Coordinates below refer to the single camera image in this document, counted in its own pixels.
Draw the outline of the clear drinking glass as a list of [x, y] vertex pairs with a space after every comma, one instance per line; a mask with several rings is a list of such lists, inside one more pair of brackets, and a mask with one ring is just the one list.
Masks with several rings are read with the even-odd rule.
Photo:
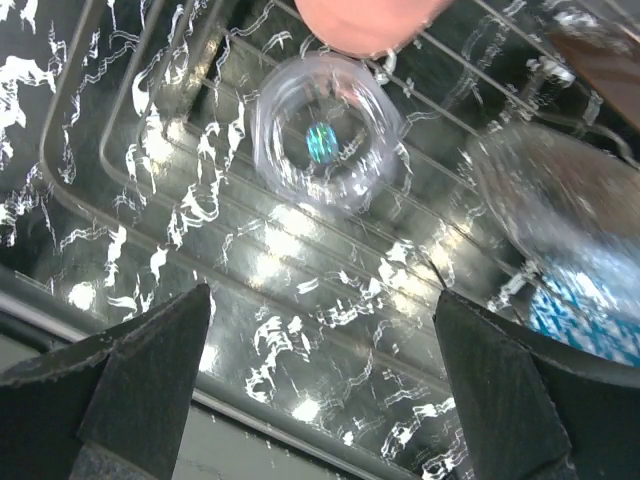
[[272, 191], [352, 215], [393, 182], [401, 116], [371, 72], [334, 53], [275, 67], [252, 112], [252, 159]]

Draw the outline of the clear glass plate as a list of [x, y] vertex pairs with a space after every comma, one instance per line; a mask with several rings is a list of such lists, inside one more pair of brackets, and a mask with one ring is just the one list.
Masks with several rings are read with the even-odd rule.
[[639, 314], [639, 172], [539, 124], [470, 139], [478, 191], [511, 242], [604, 311]]

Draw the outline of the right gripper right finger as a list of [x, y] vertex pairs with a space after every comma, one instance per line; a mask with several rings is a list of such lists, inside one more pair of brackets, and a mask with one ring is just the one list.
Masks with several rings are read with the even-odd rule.
[[478, 479], [636, 479], [639, 370], [451, 290], [433, 318]]

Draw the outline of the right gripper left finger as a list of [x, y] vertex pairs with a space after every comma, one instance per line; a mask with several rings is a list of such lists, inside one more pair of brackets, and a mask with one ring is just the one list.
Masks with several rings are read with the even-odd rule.
[[200, 284], [2, 372], [2, 478], [171, 478], [210, 315]]

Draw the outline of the blue triangle pattern bowl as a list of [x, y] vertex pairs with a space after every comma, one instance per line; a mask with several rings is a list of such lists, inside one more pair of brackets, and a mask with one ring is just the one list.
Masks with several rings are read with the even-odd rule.
[[586, 353], [639, 365], [639, 284], [562, 269], [553, 275], [528, 260], [540, 282], [529, 304], [529, 326]]

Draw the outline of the pink plastic cup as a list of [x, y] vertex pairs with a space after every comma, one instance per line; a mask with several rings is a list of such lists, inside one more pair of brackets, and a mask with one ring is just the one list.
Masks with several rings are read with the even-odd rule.
[[356, 58], [397, 51], [424, 30], [449, 0], [296, 0], [311, 32], [332, 49]]

